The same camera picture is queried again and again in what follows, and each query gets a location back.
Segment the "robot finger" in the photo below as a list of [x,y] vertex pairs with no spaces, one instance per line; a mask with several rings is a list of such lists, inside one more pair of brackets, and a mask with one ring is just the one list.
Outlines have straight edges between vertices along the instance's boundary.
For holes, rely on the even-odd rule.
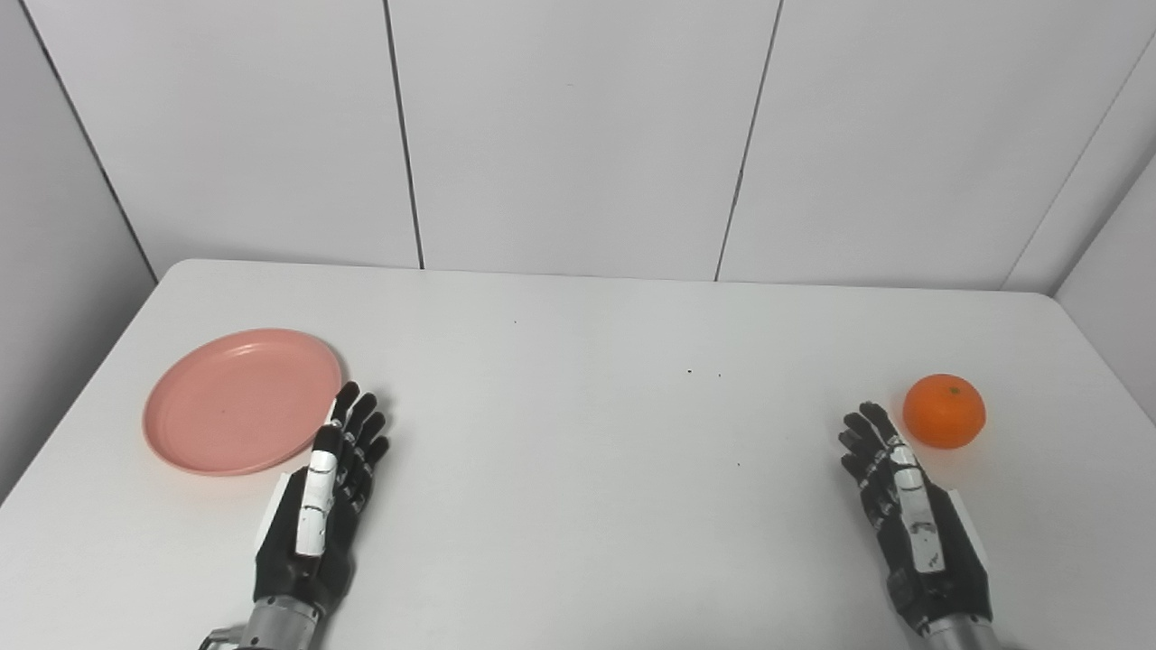
[[865,441],[862,436],[851,429],[846,429],[839,434],[839,443],[842,443],[847,451],[861,459],[865,465],[874,463],[875,457],[883,451],[877,443]]
[[354,404],[353,409],[349,412],[349,420],[346,422],[346,434],[351,434],[354,441],[356,442],[357,436],[361,434],[362,426],[365,423],[365,419],[369,414],[377,408],[377,397],[373,393],[364,393],[357,404]]
[[346,435],[341,465],[338,468],[338,481],[341,485],[348,483],[356,465],[365,461],[364,448],[370,444],[370,441],[372,441],[384,427],[385,415],[380,412],[375,412],[362,426],[360,437],[355,437],[351,434]]
[[843,463],[843,468],[851,474],[851,478],[855,480],[857,483],[862,485],[867,480],[867,466],[868,461],[864,460],[858,453],[844,453],[843,458],[839,459]]
[[859,501],[862,503],[864,512],[867,514],[867,520],[877,531],[883,526],[883,522],[895,512],[895,503],[880,493],[869,479],[861,485],[864,487],[859,490]]
[[891,423],[891,419],[888,418],[887,411],[884,411],[882,406],[873,401],[865,401],[859,405],[859,412],[875,426],[879,430],[880,437],[883,438],[883,443],[888,446],[903,444],[903,438],[899,437],[899,431],[895,429],[895,424]]
[[373,414],[369,416],[369,420],[365,420],[365,424],[362,426],[361,435],[357,436],[356,445],[363,450],[369,449],[370,443],[373,442],[373,438],[376,438],[384,428],[385,415],[380,411],[373,412]]
[[329,421],[336,420],[339,427],[344,427],[346,420],[349,418],[349,407],[354,405],[354,400],[360,394],[361,387],[357,386],[357,382],[346,382],[346,385],[341,386],[341,390],[338,391],[338,397],[333,399]]
[[346,486],[346,494],[355,511],[360,512],[369,501],[373,492],[373,467],[387,451],[390,451],[390,438],[378,437],[365,451],[364,463],[360,463],[355,468],[349,485]]
[[875,428],[870,426],[870,422],[859,413],[847,413],[843,418],[843,423],[846,424],[851,430],[859,435],[859,437],[870,444],[876,451],[883,450],[883,442],[880,440],[879,434],[875,433]]
[[341,430],[326,424],[313,438],[305,483],[297,512],[297,535],[294,551],[298,555],[320,557],[325,553],[325,529],[333,507]]

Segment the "panel seam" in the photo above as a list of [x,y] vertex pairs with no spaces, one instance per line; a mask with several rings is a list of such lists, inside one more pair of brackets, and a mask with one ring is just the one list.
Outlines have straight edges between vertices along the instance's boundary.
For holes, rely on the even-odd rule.
[[393,97],[398,103],[398,127],[401,131],[401,155],[406,161],[406,185],[409,189],[409,212],[414,221],[414,244],[417,246],[417,268],[425,268],[425,252],[422,248],[422,228],[417,221],[417,194],[414,191],[414,167],[409,158],[409,134],[406,130],[406,111],[401,105],[401,77],[398,74],[398,52],[393,45],[393,17],[390,1],[381,0],[385,10],[385,38],[390,46],[390,71],[393,74]]
[[88,153],[92,156],[92,161],[96,162],[96,168],[101,171],[101,178],[104,180],[104,186],[109,190],[109,194],[112,197],[112,202],[117,206],[117,212],[120,214],[120,220],[125,224],[125,229],[128,230],[128,237],[132,238],[133,245],[136,246],[136,252],[141,256],[141,261],[144,263],[144,269],[148,271],[149,278],[153,279],[153,285],[157,285],[156,271],[153,268],[153,263],[149,261],[148,254],[144,252],[144,246],[141,245],[140,237],[136,236],[136,229],[133,228],[133,223],[128,221],[128,214],[125,212],[125,206],[120,201],[120,195],[117,194],[117,189],[112,185],[112,179],[109,178],[109,171],[104,168],[104,161],[101,160],[101,155],[96,152],[96,145],[92,143],[92,138],[88,134],[88,128],[84,126],[84,121],[80,118],[80,112],[76,110],[76,103],[73,102],[72,95],[68,94],[68,88],[65,87],[64,79],[60,77],[60,71],[57,68],[55,61],[52,60],[52,54],[49,52],[47,45],[44,44],[44,37],[40,35],[40,28],[36,25],[36,21],[32,20],[32,13],[28,9],[28,2],[25,0],[18,0],[20,8],[24,12],[24,20],[28,21],[29,28],[31,28],[32,34],[36,36],[36,42],[40,46],[40,52],[44,53],[44,59],[49,64],[49,69],[52,71],[52,76],[57,80],[57,87],[60,88],[60,94],[65,97],[65,103],[68,104],[68,111],[72,113],[73,119],[76,121],[76,126],[80,128],[80,134],[84,139],[84,146],[88,147]]
[[714,281],[719,281],[722,272],[722,257],[726,254],[726,244],[731,239],[731,223],[734,221],[734,210],[739,205],[739,192],[742,191],[742,178],[747,171],[747,155],[750,153],[750,140],[755,134],[755,121],[758,119],[758,106],[763,102],[763,88],[766,86],[766,71],[771,66],[771,52],[775,51],[775,38],[779,34],[779,19],[783,17],[783,5],[786,0],[779,0],[779,6],[775,9],[775,23],[771,25],[771,39],[766,44],[766,58],[763,59],[763,74],[758,79],[758,91],[755,93],[755,108],[750,113],[750,125],[747,127],[747,142],[742,146],[742,158],[739,161],[739,175],[734,182],[734,194],[731,197],[731,210],[726,217],[726,229],[722,230],[722,246],[719,249],[718,264],[714,265]]
[[[1072,176],[1080,167],[1080,162],[1083,161],[1084,154],[1088,153],[1088,148],[1091,147],[1091,143],[1096,140],[1096,135],[1099,133],[1101,127],[1104,126],[1104,121],[1107,119],[1107,116],[1111,115],[1112,109],[1116,106],[1117,99],[1120,98],[1120,94],[1124,93],[1124,89],[1128,86],[1128,82],[1132,80],[1132,74],[1136,72],[1136,67],[1140,66],[1140,60],[1144,58],[1144,54],[1148,52],[1148,47],[1153,44],[1154,38],[1156,38],[1156,29],[1154,29],[1153,32],[1148,35],[1148,40],[1144,43],[1144,46],[1140,50],[1140,56],[1136,57],[1136,60],[1132,62],[1132,67],[1128,68],[1128,74],[1125,75],[1124,82],[1120,83],[1120,87],[1116,89],[1116,94],[1112,95],[1112,101],[1107,103],[1107,108],[1104,110],[1104,113],[1099,116],[1099,121],[1097,121],[1096,126],[1091,130],[1091,134],[1088,135],[1088,140],[1084,142],[1083,148],[1081,148],[1080,154],[1076,155],[1075,162],[1072,163],[1072,168],[1068,169],[1067,175],[1064,177],[1064,182],[1060,183],[1060,187],[1055,191],[1055,194],[1052,195],[1052,200],[1048,201],[1047,207],[1044,209],[1044,214],[1039,217],[1039,221],[1036,223],[1036,229],[1031,231],[1031,236],[1028,237],[1028,241],[1024,243],[1023,248],[1020,249],[1020,254],[1016,256],[1015,260],[1011,263],[1011,266],[1008,268],[1007,275],[1003,276],[1003,281],[1000,282],[999,287],[1000,290],[1003,290],[1007,287],[1008,281],[1011,279],[1011,274],[1015,273],[1016,267],[1020,266],[1020,261],[1023,259],[1024,253],[1027,253],[1028,249],[1031,248],[1031,243],[1036,241],[1036,236],[1039,235],[1039,231],[1040,229],[1043,229],[1044,223],[1047,222],[1047,215],[1051,214],[1052,208],[1055,207],[1055,201],[1058,201],[1060,194],[1064,193],[1064,189],[1068,186],[1068,182],[1072,180]],[[1087,243],[1090,242],[1092,238],[1095,238],[1096,235],[1099,232],[1099,229],[1103,227],[1104,227],[1103,222],[1099,223],[1098,226],[1094,226],[1091,231],[1084,237],[1084,242]],[[1076,252],[1076,256],[1082,256],[1082,254],[1083,254],[1082,252],[1079,251]],[[1073,261],[1076,260],[1068,260],[1067,265],[1069,267],[1068,273],[1070,273],[1070,267],[1074,267]],[[1058,287],[1059,283],[1062,281],[1064,278],[1060,278],[1059,282],[1053,283],[1052,291],[1048,295],[1054,294],[1055,287]]]

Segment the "white table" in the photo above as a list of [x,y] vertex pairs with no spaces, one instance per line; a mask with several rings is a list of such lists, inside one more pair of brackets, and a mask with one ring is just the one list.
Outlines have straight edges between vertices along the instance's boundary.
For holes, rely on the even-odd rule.
[[301,458],[185,474],[140,415],[181,355],[261,326],[326,340],[397,418],[331,650],[903,647],[835,435],[935,371],[987,400],[973,444],[921,457],[1005,642],[1150,643],[1156,430],[1048,298],[188,261],[0,508],[2,647],[192,649],[247,615]]

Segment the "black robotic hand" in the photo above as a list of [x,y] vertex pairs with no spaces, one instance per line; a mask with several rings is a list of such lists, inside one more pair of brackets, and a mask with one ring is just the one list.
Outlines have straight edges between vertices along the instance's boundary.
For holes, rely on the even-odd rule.
[[944,621],[987,625],[987,571],[948,493],[927,478],[881,406],[865,402],[843,421],[843,466],[875,527],[895,610],[925,637]]
[[375,411],[377,398],[360,394],[354,382],[341,389],[313,441],[310,465],[289,478],[257,553],[253,600],[290,596],[324,615],[349,590],[357,523],[372,493],[373,467],[390,449],[378,435],[385,415]]
[[349,382],[317,431],[309,466],[289,478],[257,552],[249,622],[213,630],[201,649],[307,650],[318,622],[353,581],[354,535],[373,490],[373,467],[390,450],[372,393]]

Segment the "robotic hand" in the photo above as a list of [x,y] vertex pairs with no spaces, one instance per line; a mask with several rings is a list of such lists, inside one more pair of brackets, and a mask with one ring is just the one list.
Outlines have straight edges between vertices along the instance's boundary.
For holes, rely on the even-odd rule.
[[372,393],[349,382],[317,431],[307,467],[289,477],[257,552],[253,612],[244,626],[214,630],[201,644],[238,650],[307,650],[317,623],[353,581],[350,547],[373,489],[373,467],[390,449]]
[[843,421],[843,466],[859,483],[896,612],[933,650],[999,650],[987,571],[948,493],[927,478],[881,406],[865,402]]

